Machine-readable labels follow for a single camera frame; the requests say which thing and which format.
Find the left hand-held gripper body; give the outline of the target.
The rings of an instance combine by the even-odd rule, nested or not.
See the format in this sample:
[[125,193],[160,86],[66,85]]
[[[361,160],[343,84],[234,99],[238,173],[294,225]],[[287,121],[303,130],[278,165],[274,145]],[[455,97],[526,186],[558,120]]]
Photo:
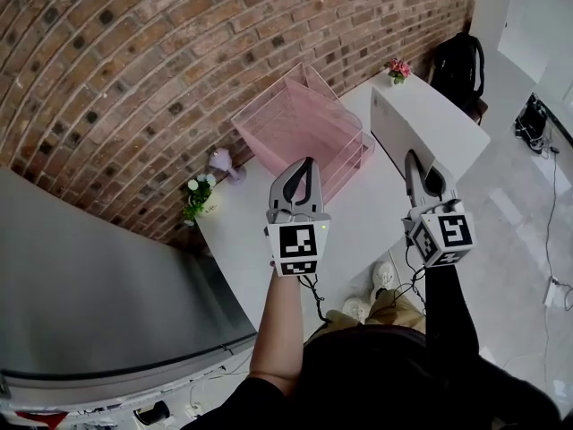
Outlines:
[[324,254],[331,216],[322,202],[271,201],[265,235],[277,275],[316,274]]

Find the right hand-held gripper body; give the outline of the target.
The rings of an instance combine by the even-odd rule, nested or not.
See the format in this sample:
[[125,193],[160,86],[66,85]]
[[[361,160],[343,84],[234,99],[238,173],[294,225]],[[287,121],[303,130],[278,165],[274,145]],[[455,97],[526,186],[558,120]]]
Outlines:
[[473,216],[459,199],[414,207],[402,223],[426,268],[454,265],[476,244]]

